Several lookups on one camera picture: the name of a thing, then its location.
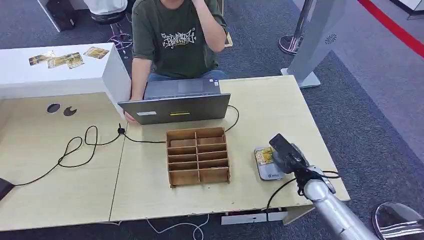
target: laptop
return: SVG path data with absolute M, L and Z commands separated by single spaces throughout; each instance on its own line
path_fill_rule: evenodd
M 216 79 L 148 82 L 144 99 L 118 102 L 141 125 L 225 118 L 231 94 Z

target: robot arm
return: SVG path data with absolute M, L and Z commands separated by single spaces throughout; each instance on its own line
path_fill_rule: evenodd
M 318 179 L 309 180 L 304 195 L 342 240 L 378 240 L 362 221 Z
M 342 240 L 379 240 L 364 223 L 334 194 L 333 185 L 316 166 L 309 165 L 301 151 L 281 134 L 269 144 L 274 148 L 275 164 L 286 173 L 294 173 L 298 194 L 309 199 L 333 232 Z

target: trading card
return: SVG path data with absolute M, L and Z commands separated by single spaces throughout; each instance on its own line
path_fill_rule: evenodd
M 48 68 L 51 69 L 51 68 L 55 68 L 57 66 L 66 64 L 68 59 L 73 58 L 76 55 L 79 55 L 81 57 L 79 52 L 75 52 L 75 53 L 66 54 L 66 55 L 63 55 L 63 56 L 58 56 L 58 57 L 52 58 L 52 59 L 47 61 Z
M 93 57 L 96 59 L 102 59 L 108 53 L 109 53 L 109 50 L 92 46 L 86 52 L 84 52 L 84 55 Z
M 81 66 L 84 64 L 83 62 L 83 58 L 81 57 L 81 55 L 78 53 L 78 55 L 74 55 L 73 57 L 69 58 L 66 61 L 67 66 L 69 67 L 69 69 L 74 69 L 78 66 Z
M 36 64 L 39 64 L 39 63 L 41 63 L 41 62 L 44 62 L 44 61 L 47 61 L 47 60 L 49 60 L 49 59 L 51 59 L 51 58 L 54 58 L 55 57 L 55 53 L 53 52 L 53 51 L 48 51 L 48 52 L 46 52 L 46 53 L 43 53 L 43 54 L 40 54 L 40 55 L 37 55 L 37 56 L 33 56 L 33 57 L 30 57 L 28 60 L 29 60 L 29 65 L 36 65 Z

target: jeans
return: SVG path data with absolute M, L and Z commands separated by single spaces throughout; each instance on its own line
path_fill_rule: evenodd
M 224 79 L 228 79 L 228 75 L 218 69 L 214 69 L 211 71 L 208 71 L 206 73 L 204 73 L 203 75 L 198 77 L 199 79 L 214 79 L 214 80 L 224 80 Z M 164 76 L 164 75 L 159 75 L 156 73 L 150 73 L 150 75 L 147 78 L 147 82 L 155 82 L 155 81 L 166 81 L 166 80 L 178 80 L 181 78 L 176 78 L 176 77 L 170 77 L 170 76 Z

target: wooden compartment organizer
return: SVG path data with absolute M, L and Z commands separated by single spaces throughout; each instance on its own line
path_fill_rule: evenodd
M 166 133 L 171 188 L 177 185 L 230 183 L 230 162 L 223 127 Z

